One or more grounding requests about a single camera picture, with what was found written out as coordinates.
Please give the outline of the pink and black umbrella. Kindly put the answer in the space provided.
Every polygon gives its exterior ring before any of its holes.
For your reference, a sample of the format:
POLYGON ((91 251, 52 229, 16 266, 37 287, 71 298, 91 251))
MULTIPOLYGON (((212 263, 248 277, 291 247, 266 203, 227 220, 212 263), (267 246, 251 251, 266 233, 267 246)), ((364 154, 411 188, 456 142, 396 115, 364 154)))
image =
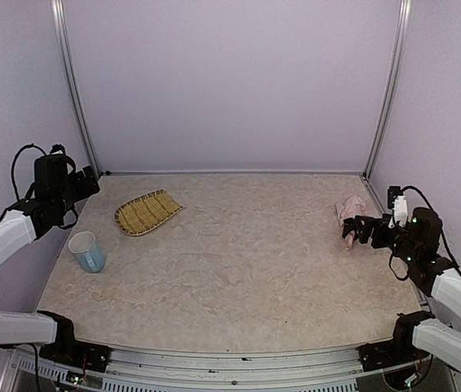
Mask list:
MULTIPOLYGON (((363 216, 366 209, 365 201, 359 196, 352 196, 347 198, 343 202, 337 202, 335 204, 335 215, 339 222, 339 226, 342 228, 342 233, 349 232, 343 230, 343 221, 346 218, 354 216, 363 216)), ((346 250, 350 251, 353 245, 346 245, 346 250)))

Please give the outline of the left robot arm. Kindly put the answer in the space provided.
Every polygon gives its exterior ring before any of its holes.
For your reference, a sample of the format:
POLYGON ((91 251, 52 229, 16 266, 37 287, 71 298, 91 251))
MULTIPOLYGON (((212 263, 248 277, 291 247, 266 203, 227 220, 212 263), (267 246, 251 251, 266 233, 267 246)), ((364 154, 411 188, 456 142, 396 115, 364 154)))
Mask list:
MULTIPOLYGON (((70 229, 65 216, 75 213, 76 203, 99 190, 92 167, 78 170, 62 146, 37 158, 34 181, 26 195, 0 215, 0 266, 52 228, 70 229)), ((71 327, 71 321, 58 314, 0 311, 0 348, 73 344, 71 327)))

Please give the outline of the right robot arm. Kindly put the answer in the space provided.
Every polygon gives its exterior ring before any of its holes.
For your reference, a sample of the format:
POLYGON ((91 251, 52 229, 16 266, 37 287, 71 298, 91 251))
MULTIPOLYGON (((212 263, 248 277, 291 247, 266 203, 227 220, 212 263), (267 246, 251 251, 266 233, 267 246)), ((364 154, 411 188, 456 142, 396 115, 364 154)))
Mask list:
MULTIPOLYGON (((426 297, 461 318, 461 271, 437 252, 442 221, 435 211, 417 207, 405 223, 393 222, 389 214, 380 218, 355 216, 344 226, 360 243, 390 249, 392 257, 406 263, 403 280, 410 280, 426 297)), ((420 310, 400 315, 390 340, 365 344, 360 354, 365 370, 431 354, 461 373, 461 332, 446 326, 433 313, 420 310)))

